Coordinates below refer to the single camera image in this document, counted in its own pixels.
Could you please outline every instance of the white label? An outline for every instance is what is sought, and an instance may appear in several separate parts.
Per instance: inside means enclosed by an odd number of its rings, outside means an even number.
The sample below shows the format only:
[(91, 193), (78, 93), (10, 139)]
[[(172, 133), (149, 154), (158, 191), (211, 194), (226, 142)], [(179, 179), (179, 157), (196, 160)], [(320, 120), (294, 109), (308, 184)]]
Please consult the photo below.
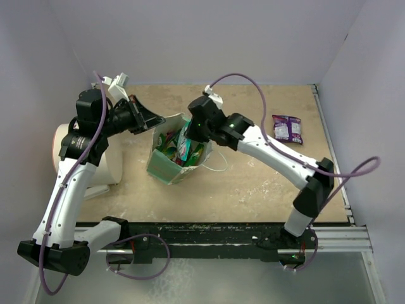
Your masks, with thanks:
[(288, 137), (289, 136), (289, 128), (287, 125), (280, 125), (275, 127), (275, 135), (280, 137)]
[(301, 125), (299, 123), (291, 123), (291, 132), (296, 134), (301, 134)]

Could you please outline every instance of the wooden table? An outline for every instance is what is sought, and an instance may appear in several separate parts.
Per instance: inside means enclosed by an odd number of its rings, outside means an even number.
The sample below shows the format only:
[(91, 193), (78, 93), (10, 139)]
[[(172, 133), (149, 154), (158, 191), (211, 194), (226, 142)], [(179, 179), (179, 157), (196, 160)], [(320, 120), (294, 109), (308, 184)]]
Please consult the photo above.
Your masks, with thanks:
[[(304, 144), (289, 146), (318, 160), (330, 158), (323, 126), (308, 85), (262, 85), (268, 103), (267, 133), (273, 136), (271, 114), (302, 119)], [(186, 113), (187, 105), (201, 95), (204, 85), (133, 85), (136, 94), (151, 111), (168, 116)], [(259, 123), (263, 108), (252, 85), (216, 85), (226, 115), (239, 112)], [(98, 222), (111, 215), (130, 222), (285, 222), (298, 190), (281, 174), (254, 158), (230, 148), (213, 145), (206, 165), (177, 185), (166, 186), (146, 172), (152, 131), (134, 136), (118, 135), (123, 145), (123, 178), (110, 192), (84, 201), (78, 221)], [(347, 222), (341, 195), (328, 204), (319, 222)]]

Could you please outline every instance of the purple-gray wall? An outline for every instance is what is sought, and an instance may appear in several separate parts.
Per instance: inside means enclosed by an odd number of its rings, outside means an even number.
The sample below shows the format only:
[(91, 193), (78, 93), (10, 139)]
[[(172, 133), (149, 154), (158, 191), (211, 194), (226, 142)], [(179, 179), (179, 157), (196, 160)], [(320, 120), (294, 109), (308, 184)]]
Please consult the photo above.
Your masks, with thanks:
[(371, 155), (382, 165), (347, 195), (370, 232), (389, 303), (405, 299), (405, 1), (369, 0), (320, 86), (342, 171)]
[(43, 216), (56, 175), (53, 133), (87, 83), (46, 1), (0, 2), (1, 303), (32, 301), (25, 295), (38, 270), (17, 246)]
[(365, 0), (50, 0), (88, 74), (318, 83)]

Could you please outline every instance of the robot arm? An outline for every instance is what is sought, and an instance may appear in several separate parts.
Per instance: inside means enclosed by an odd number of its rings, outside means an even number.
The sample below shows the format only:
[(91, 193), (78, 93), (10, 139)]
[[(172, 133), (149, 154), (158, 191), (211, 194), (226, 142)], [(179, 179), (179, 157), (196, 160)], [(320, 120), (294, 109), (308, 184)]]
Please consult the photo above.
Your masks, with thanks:
[(125, 130), (139, 134), (165, 122), (163, 117), (144, 108), (134, 95), (127, 96), (123, 88), (126, 78), (125, 74), (121, 74), (114, 80), (105, 79), (117, 104), (109, 109), (102, 131), (89, 154), (67, 182), (62, 184), (89, 145), (101, 118), (103, 104), (100, 90), (91, 89), (79, 95), (76, 102), (77, 118), (72, 120), (68, 134), (61, 142), (58, 176), (45, 215), (32, 239), (20, 242), (17, 250), (20, 256), (36, 266), (39, 264), (39, 249), (44, 239), (46, 221), (61, 187), (65, 189), (47, 233), (44, 268), (78, 276), (85, 269), (92, 252), (129, 236), (128, 222), (113, 217), (106, 217), (95, 227), (75, 236), (75, 224), (84, 194), (108, 147), (107, 138)]
[[(306, 168), (271, 149), (260, 128), (245, 116), (234, 113), (226, 117), (221, 110), (221, 98), (206, 87), (203, 95), (189, 105), (192, 114), (187, 137), (198, 141), (215, 141), (220, 146), (240, 151), (254, 157), (284, 175), (300, 190), (294, 200), (285, 231), (294, 237), (303, 234), (307, 226), (319, 215), (333, 189), (333, 177), (326, 177)], [(268, 136), (276, 147), (302, 159), (305, 163), (327, 172), (333, 172), (333, 163), (324, 158), (321, 162), (301, 155)]]

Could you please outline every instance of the purple snack bag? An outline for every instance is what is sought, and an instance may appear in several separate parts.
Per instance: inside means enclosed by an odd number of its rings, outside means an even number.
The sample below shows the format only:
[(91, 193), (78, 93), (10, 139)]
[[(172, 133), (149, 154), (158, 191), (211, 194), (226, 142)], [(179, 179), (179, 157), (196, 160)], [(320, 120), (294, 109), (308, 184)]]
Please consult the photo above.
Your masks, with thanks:
[(275, 139), (282, 143), (302, 144), (301, 119), (293, 116), (273, 115)]

